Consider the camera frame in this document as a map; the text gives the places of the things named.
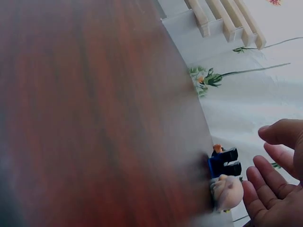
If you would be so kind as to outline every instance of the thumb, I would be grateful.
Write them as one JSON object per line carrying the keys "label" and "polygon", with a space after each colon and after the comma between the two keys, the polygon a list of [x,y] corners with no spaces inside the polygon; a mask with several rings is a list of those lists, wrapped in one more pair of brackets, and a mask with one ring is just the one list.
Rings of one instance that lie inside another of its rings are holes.
{"label": "thumb", "polygon": [[259,129],[261,139],[271,145],[283,144],[295,149],[303,135],[303,120],[282,119],[270,126]]}

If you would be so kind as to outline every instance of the white tablecloth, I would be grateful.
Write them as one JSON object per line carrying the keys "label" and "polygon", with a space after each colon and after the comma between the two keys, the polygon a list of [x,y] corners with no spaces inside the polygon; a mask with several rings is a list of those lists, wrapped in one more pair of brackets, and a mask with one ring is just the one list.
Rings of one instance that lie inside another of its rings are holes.
{"label": "white tablecloth", "polygon": [[[274,6],[267,0],[245,0],[245,3],[267,39],[266,46],[303,37],[302,0],[284,0],[281,6]],[[303,119],[303,39],[262,51],[231,51],[196,64],[206,69],[206,76],[210,68],[214,73],[224,74],[283,63],[291,64],[224,77],[219,87],[207,86],[206,95],[200,98],[214,143],[238,148],[244,179],[255,155],[264,155],[272,161],[258,137],[259,127],[282,118]],[[284,170],[279,172],[290,183],[298,183]],[[232,209],[234,220],[246,214],[243,203]],[[239,221],[235,226],[242,226],[248,220]]]}

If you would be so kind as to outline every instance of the reddish-brown wood surface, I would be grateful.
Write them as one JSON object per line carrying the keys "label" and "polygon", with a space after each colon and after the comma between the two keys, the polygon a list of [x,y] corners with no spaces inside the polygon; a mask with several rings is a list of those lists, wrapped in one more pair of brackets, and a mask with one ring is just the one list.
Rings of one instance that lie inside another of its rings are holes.
{"label": "reddish-brown wood surface", "polygon": [[0,1],[0,226],[193,225],[211,145],[151,0]]}

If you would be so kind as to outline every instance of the pink flower print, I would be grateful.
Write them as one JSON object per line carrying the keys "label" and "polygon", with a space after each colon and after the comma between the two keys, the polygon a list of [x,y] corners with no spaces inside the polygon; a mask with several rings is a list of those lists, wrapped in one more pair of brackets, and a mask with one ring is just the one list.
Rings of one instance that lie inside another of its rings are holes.
{"label": "pink flower print", "polygon": [[282,0],[267,0],[274,6],[281,6]]}

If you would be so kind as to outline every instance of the green stem print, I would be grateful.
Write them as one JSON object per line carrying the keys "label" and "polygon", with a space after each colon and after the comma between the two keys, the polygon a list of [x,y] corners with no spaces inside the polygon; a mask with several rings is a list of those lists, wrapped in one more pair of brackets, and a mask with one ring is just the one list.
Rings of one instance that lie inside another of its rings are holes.
{"label": "green stem print", "polygon": [[271,163],[271,165],[272,165],[272,167],[275,168],[275,169],[281,169],[281,166],[280,166],[278,163],[276,163],[276,162]]}
{"label": "green stem print", "polygon": [[[292,40],[296,40],[296,39],[303,39],[303,37],[296,37],[296,38],[292,38],[292,39],[287,39],[287,40],[284,40],[284,41],[279,42],[277,44],[272,44],[272,45],[266,46],[266,47],[264,47],[264,49],[272,47],[272,46],[277,46],[279,44],[283,44],[283,43],[286,43],[286,42],[289,42],[289,41],[292,41]],[[244,50],[257,50],[257,49],[258,48],[239,47],[239,48],[233,49],[233,51],[236,52],[236,53],[244,53]]]}
{"label": "green stem print", "polygon": [[253,70],[244,70],[244,71],[234,71],[234,72],[228,72],[224,74],[214,73],[214,69],[211,68],[210,70],[206,70],[205,68],[198,66],[198,67],[192,67],[189,68],[190,76],[194,82],[195,88],[198,92],[199,97],[204,97],[206,95],[206,92],[208,90],[208,86],[212,87],[219,87],[221,84],[220,82],[224,77],[230,76],[230,75],[236,75],[241,73],[247,73],[247,72],[256,72],[256,71],[263,71],[268,69],[273,69],[277,67],[282,67],[285,65],[289,65],[290,63],[281,64],[281,65],[275,65],[271,67],[266,68],[260,68],[260,69],[253,69]]}

